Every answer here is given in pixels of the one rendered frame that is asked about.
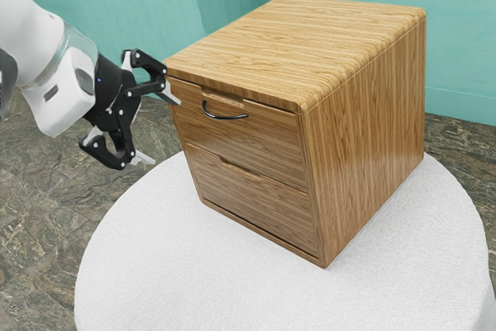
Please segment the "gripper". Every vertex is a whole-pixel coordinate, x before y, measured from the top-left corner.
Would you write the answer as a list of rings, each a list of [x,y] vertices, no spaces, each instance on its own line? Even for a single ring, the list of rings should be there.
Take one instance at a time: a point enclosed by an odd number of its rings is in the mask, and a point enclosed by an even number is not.
[[[156,163],[133,144],[130,126],[140,107],[140,97],[154,93],[169,105],[181,104],[181,100],[171,92],[167,66],[149,54],[139,49],[124,50],[121,68],[98,54],[95,67],[96,101],[85,114],[93,128],[78,142],[85,153],[106,167],[119,171],[128,164]],[[130,72],[133,68],[145,70],[150,79],[137,84]]]

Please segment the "wooden two-drawer cabinet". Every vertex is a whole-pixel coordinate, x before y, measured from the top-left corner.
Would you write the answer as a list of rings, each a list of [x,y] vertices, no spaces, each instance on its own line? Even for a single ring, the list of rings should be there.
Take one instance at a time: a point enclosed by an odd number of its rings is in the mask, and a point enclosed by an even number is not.
[[[201,202],[328,266],[424,157],[419,7],[271,0],[167,58]]]

